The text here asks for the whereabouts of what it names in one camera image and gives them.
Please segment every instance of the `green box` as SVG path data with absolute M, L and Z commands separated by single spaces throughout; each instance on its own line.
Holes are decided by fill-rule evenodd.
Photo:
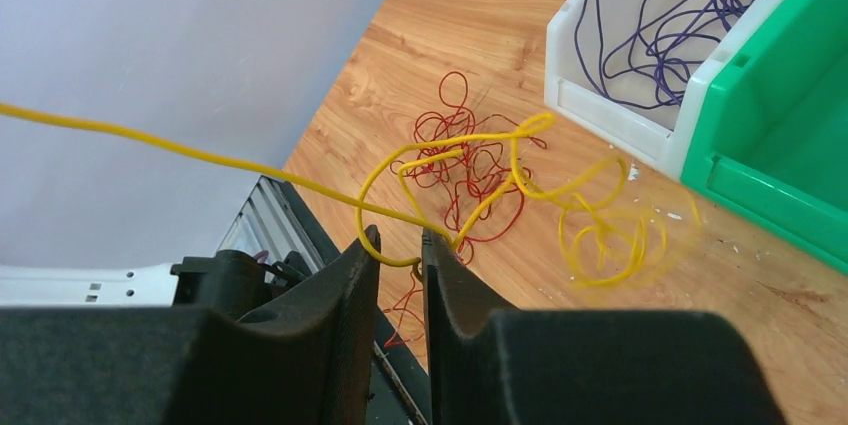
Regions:
M 683 183 L 848 274 L 848 0 L 784 0 L 710 85 Z

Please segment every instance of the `wood grain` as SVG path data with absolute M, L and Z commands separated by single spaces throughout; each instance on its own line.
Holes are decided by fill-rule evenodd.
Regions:
M 468 75 L 478 113 L 513 119 L 545 111 L 545 27 L 564 0 L 386 0 L 339 76 L 287 169 L 355 195 L 385 156 L 411 141 L 415 118 L 440 109 L 437 87 L 450 70 Z M 549 149 L 522 157 L 552 186 L 610 153 L 608 145 L 565 119 L 543 137 Z M 673 266 L 658 281 L 599 291 L 574 286 L 560 257 L 556 210 L 530 202 L 516 228 L 480 244 L 472 270 L 524 308 L 673 308 L 710 310 L 745 336 L 792 423 L 844 423 L 848 417 L 848 282 L 785 242 L 711 202 L 698 200 L 704 226 L 687 216 L 686 192 L 645 166 L 622 203 L 684 216 L 668 219 Z M 611 186 L 600 180 L 587 193 Z M 340 246 L 354 239 L 353 210 L 300 190 Z M 417 191 L 435 217 L 447 204 L 436 191 Z M 412 212 L 391 177 L 378 180 L 370 201 Z M 417 256 L 420 230 L 373 215 L 384 252 Z M 475 231 L 485 232 L 487 223 Z M 568 232 L 579 229 L 569 225 Z M 408 270 L 384 267 L 381 306 L 407 292 Z M 421 313 L 420 294 L 413 310 Z M 391 318 L 397 320 L 397 314 Z M 405 320 L 406 337 L 421 333 Z M 411 349 L 426 366 L 424 340 Z

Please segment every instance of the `tangled purple string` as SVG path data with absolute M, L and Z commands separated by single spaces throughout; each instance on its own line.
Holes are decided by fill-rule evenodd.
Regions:
M 598 69 L 597 78 L 595 78 L 589 71 L 586 59 L 580 49 L 580 42 L 577 39 L 589 3 L 589 0 L 583 0 L 583 8 L 574 29 L 574 47 L 586 79 L 599 95 L 621 105 L 643 110 L 652 110 L 663 106 L 679 106 L 683 102 L 686 83 L 692 77 L 694 70 L 704 62 L 706 56 L 700 60 L 683 59 L 674 55 L 675 50 L 693 39 L 714 42 L 714 48 L 721 42 L 723 35 L 722 37 L 711 35 L 706 33 L 705 28 L 713 23 L 720 22 L 723 33 L 726 34 L 754 0 L 707 0 L 702 8 L 680 11 L 679 9 L 688 1 L 680 0 L 660 16 L 648 18 L 645 17 L 645 7 L 648 0 L 642 0 L 636 31 L 604 55 L 601 0 L 594 0 L 599 38 Z M 683 27 L 683 30 L 666 30 L 669 23 L 681 17 L 687 19 L 691 17 L 688 22 L 685 22 L 686 26 Z M 652 27 L 655 27 L 653 37 L 650 36 L 651 32 L 648 31 Z M 636 45 L 638 43 L 644 47 L 644 55 L 637 54 Z M 627 51 L 627 68 L 610 72 L 608 70 L 610 60 L 624 50 Z M 634 63 L 636 58 L 641 58 L 642 62 L 647 61 L 648 63 L 637 65 Z M 607 81 L 631 73 L 649 78 L 656 84 L 654 89 L 655 103 L 636 103 L 610 94 Z

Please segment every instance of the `yellow cord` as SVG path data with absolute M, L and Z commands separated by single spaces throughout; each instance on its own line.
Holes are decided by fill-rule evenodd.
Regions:
M 313 190 L 317 193 L 320 193 L 321 195 L 327 196 L 334 200 L 355 207 L 357 235 L 359 236 L 359 239 L 362 242 L 363 246 L 368 251 L 368 253 L 371 254 L 371 256 L 373 256 L 375 259 L 392 267 L 407 267 L 416 265 L 420 262 L 421 259 L 418 257 L 408 259 L 392 259 L 382 255 L 380 252 L 374 249 L 374 247 L 371 245 L 371 243 L 365 236 L 365 227 L 363 225 L 362 220 L 363 210 L 367 210 L 369 212 L 377 213 L 390 218 L 394 218 L 396 220 L 417 225 L 419 227 L 433 230 L 439 233 L 440 235 L 443 235 L 447 240 L 450 241 L 454 249 L 456 249 L 456 247 L 459 246 L 460 242 L 462 242 L 463 238 L 468 234 L 474 223 L 477 221 L 479 216 L 486 210 L 486 208 L 490 206 L 495 200 L 500 198 L 504 193 L 506 193 L 512 187 L 513 184 L 515 184 L 521 190 L 521 192 L 524 193 L 528 198 L 548 201 L 556 204 L 561 208 L 558 227 L 560 250 L 568 266 L 574 272 L 575 276 L 579 278 L 580 282 L 584 285 L 606 286 L 616 284 L 625 280 L 627 277 L 633 275 L 634 273 L 637 273 L 645 265 L 647 252 L 646 242 L 649 228 L 646 219 L 644 217 L 637 218 L 637 225 L 633 232 L 633 236 L 628 238 L 628 234 L 624 233 L 619 228 L 612 226 L 607 220 L 604 220 L 604 218 L 600 214 L 601 210 L 607 208 L 618 197 L 618 195 L 620 195 L 624 187 L 627 177 L 627 167 L 622 159 L 612 158 L 603 160 L 590 167 L 586 172 L 575 178 L 570 183 L 550 191 L 542 190 L 538 185 L 536 185 L 532 180 L 530 180 L 526 173 L 524 173 L 524 170 L 521 168 L 521 166 L 519 166 L 518 141 L 520 139 L 534 136 L 542 132 L 543 130 L 549 128 L 554 121 L 554 116 L 551 113 L 542 113 L 530 117 L 529 119 L 525 120 L 523 123 L 518 125 L 515 130 L 509 133 L 480 133 L 474 135 L 448 138 L 444 140 L 437 140 L 433 142 L 410 144 L 400 147 L 395 150 L 395 152 L 393 152 L 389 157 L 383 160 L 383 162 L 380 163 L 380 165 L 377 166 L 377 168 L 373 172 L 371 172 L 371 174 L 365 180 L 365 183 L 362 185 L 362 189 L 360 190 L 359 196 L 357 198 L 344 195 L 335 190 L 327 188 L 319 183 L 313 182 L 298 175 L 278 170 L 273 167 L 268 167 L 266 165 L 261 165 L 247 160 L 224 157 L 202 150 L 197 150 L 149 133 L 123 127 L 121 125 L 99 122 L 95 120 L 86 120 L 61 115 L 54 115 L 51 113 L 30 110 L 2 102 L 0 102 L 0 114 L 46 125 L 85 130 L 97 133 L 105 133 L 108 135 L 124 137 L 130 140 L 146 143 L 148 145 L 193 159 L 213 163 L 216 165 L 222 165 L 225 167 L 256 172 L 276 179 L 286 180 L 295 185 L 299 185 L 304 188 Z M 469 141 L 482 140 L 508 141 L 510 143 L 511 175 L 506 180 L 504 180 L 504 182 L 491 195 L 489 195 L 485 200 L 483 200 L 477 206 L 477 208 L 474 209 L 474 211 L 469 216 L 468 220 L 466 220 L 465 224 L 460 229 L 457 236 L 451 237 L 449 231 L 428 221 L 424 217 L 424 213 L 420 205 L 418 204 L 417 200 L 412 195 L 409 190 L 409 187 L 404 181 L 404 175 L 405 172 L 410 169 L 414 169 L 416 167 L 424 166 L 429 163 L 444 160 L 447 158 L 456 158 L 463 153 L 462 150 L 458 148 L 451 150 L 452 147 L 456 147 L 457 145 Z M 398 180 L 401 183 L 404 195 L 407 197 L 407 199 L 410 201 L 413 208 L 415 209 L 416 216 L 400 213 L 394 210 L 380 207 L 378 205 L 373 205 L 365 201 L 368 191 L 374 184 L 374 181 L 376 181 L 377 177 L 386 168 L 388 168 L 392 162 L 394 162 L 406 152 L 420 150 L 424 148 L 441 148 L 446 149 L 448 151 L 434 155 L 432 157 L 427 157 L 422 160 L 416 160 L 414 162 L 406 163 L 402 165 L 397 171 Z M 598 173 L 612 165 L 616 165 L 619 171 L 619 180 L 616 187 L 605 199 L 595 204 L 589 204 L 580 194 L 576 192 L 576 190 L 579 189 L 581 186 L 585 185 L 590 180 L 592 180 L 592 178 L 595 177 Z M 567 201 L 564 201 L 563 199 L 561 199 L 561 197 L 566 194 L 570 194 L 571 196 Z M 565 242 L 566 217 L 569 212 L 577 211 L 587 212 L 591 216 L 594 225 L 588 226 L 581 230 L 579 233 L 577 233 L 577 235 L 572 241 L 571 246 L 569 247 L 566 246 Z M 614 235 L 624 238 L 625 241 L 629 241 L 630 253 L 626 258 L 627 266 L 624 271 L 609 278 L 594 280 L 589 278 L 585 271 L 579 266 L 580 260 L 578 248 L 582 238 L 591 233 L 596 234 L 596 242 L 598 244 L 599 249 L 599 270 L 601 270 L 604 266 L 604 256 L 606 253 L 606 242 L 604 240 L 605 237 Z M 660 236 L 661 249 L 659 250 L 659 256 L 661 257 L 664 254 L 667 246 L 666 233 L 663 227 L 660 227 Z

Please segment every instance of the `tangled red string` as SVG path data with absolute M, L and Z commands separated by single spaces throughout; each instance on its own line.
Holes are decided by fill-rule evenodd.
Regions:
M 462 79 L 464 91 L 462 100 L 459 103 L 450 103 L 445 99 L 444 87 L 445 82 L 452 76 L 457 76 Z M 412 131 L 412 138 L 415 143 L 431 142 L 435 140 L 444 140 L 447 138 L 458 137 L 462 135 L 471 135 L 474 133 L 499 133 L 506 132 L 518 125 L 517 122 L 500 114 L 493 113 L 482 120 L 478 120 L 474 111 L 466 106 L 468 101 L 468 79 L 462 72 L 452 71 L 442 77 L 439 82 L 439 100 L 442 105 L 451 110 L 447 115 L 438 111 L 429 111 L 421 114 L 415 120 L 415 126 Z M 504 125 L 503 129 L 497 129 L 496 122 L 501 121 Z M 482 130 L 484 124 L 489 123 L 489 130 Z M 548 144 L 539 138 L 530 138 L 533 145 L 545 149 Z M 448 196 L 448 208 L 444 212 L 442 221 L 445 228 L 453 232 L 459 232 L 462 227 L 463 219 L 460 217 L 460 212 L 463 208 L 474 209 L 491 195 L 511 173 L 509 167 L 509 157 L 506 153 L 505 146 L 502 142 L 478 141 L 465 142 L 459 145 L 450 147 L 434 147 L 424 148 L 418 152 L 416 160 L 432 157 L 440 153 L 449 152 L 452 150 L 461 149 L 462 155 L 456 158 L 440 160 L 422 167 L 410 169 L 405 173 L 406 178 L 411 178 L 415 183 L 424 189 L 441 186 Z M 396 161 L 392 164 L 392 169 L 403 162 Z M 528 177 L 532 177 L 532 173 L 526 167 L 522 167 Z M 506 221 L 506 225 L 497 233 L 489 236 L 472 236 L 470 233 L 460 242 L 457 248 L 459 260 L 468 265 L 474 259 L 474 244 L 492 242 L 504 236 L 521 215 L 524 210 L 525 197 L 520 192 L 517 186 L 513 186 L 505 193 L 505 196 L 516 194 L 518 196 L 518 205 L 512 212 L 512 216 Z M 478 219 L 479 222 L 489 220 L 493 215 L 492 205 L 483 211 Z M 422 289 L 417 287 L 417 280 L 414 274 L 412 288 L 407 292 L 397 303 L 391 308 L 384 310 L 384 313 L 392 311 L 400 311 L 401 316 L 398 321 L 397 329 L 400 329 L 403 323 L 404 316 L 409 313 L 421 325 L 424 321 L 407 310 L 407 305 L 413 295 L 421 292 Z M 385 343 L 386 347 L 399 345 L 410 340 L 400 340 L 398 333 L 395 334 Z

